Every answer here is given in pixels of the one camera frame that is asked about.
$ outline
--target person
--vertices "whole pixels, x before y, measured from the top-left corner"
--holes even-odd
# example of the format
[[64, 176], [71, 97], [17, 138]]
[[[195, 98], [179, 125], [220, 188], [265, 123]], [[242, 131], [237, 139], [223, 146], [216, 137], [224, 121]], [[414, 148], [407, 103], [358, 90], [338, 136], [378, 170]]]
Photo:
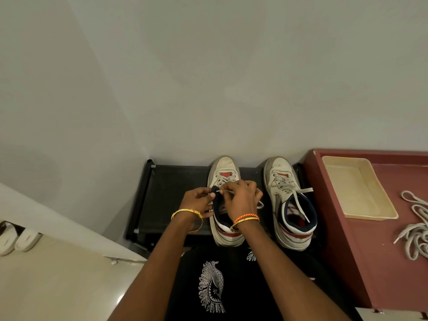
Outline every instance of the person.
[[[225, 183], [220, 193], [232, 221], [257, 214], [262, 192], [254, 181]], [[209, 217], [214, 197], [211, 188], [189, 190], [180, 209]], [[182, 255], [185, 237], [198, 220], [190, 211], [174, 216], [109, 321], [175, 320], [180, 316], [198, 320], [361, 320], [355, 308], [347, 310], [344, 304], [340, 308], [305, 275], [257, 220], [237, 225], [250, 252], [243, 247], [212, 246]]]

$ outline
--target beige tray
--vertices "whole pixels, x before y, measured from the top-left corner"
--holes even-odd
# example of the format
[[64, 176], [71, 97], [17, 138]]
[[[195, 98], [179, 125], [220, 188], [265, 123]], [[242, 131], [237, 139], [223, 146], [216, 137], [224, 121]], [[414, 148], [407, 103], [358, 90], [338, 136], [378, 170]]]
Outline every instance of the beige tray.
[[369, 160], [341, 156], [322, 160], [346, 217], [375, 221], [399, 217]]

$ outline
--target shoe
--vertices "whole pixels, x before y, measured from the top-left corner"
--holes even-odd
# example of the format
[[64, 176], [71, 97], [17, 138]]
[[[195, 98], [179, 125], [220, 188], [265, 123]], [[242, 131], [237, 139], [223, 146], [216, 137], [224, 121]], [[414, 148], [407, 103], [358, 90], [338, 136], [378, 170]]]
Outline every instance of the shoe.
[[317, 227], [317, 214], [311, 201], [302, 193], [290, 164], [283, 157], [271, 157], [263, 170], [265, 187], [272, 201], [275, 236], [287, 249], [303, 251], [311, 243]]
[[210, 217], [211, 233], [217, 246], [237, 247], [244, 241], [241, 232], [231, 231], [233, 221], [227, 215], [222, 194], [218, 189], [229, 181], [238, 181], [241, 178], [238, 167], [228, 156], [221, 156], [214, 161], [208, 175], [208, 187], [216, 194], [213, 199], [214, 215]]

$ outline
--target person's right hand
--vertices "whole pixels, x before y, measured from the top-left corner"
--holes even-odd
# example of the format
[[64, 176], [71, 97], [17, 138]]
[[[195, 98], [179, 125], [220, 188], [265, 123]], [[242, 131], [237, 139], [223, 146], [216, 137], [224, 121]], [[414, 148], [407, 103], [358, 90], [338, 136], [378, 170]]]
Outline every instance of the person's right hand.
[[[233, 191], [235, 194], [233, 199], [228, 190]], [[257, 203], [263, 196], [254, 181], [244, 180], [223, 184], [220, 187], [220, 193], [223, 195], [227, 214], [232, 221], [244, 214], [257, 215]]]

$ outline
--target beige tile floor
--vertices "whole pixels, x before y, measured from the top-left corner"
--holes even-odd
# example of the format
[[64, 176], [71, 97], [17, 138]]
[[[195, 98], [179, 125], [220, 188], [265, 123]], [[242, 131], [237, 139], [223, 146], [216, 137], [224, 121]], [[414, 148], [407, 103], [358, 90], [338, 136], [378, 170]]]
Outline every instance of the beige tile floor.
[[[43, 236], [29, 252], [0, 257], [0, 320], [105, 321], [141, 270]], [[420, 313], [358, 309], [365, 321], [416, 321]]]

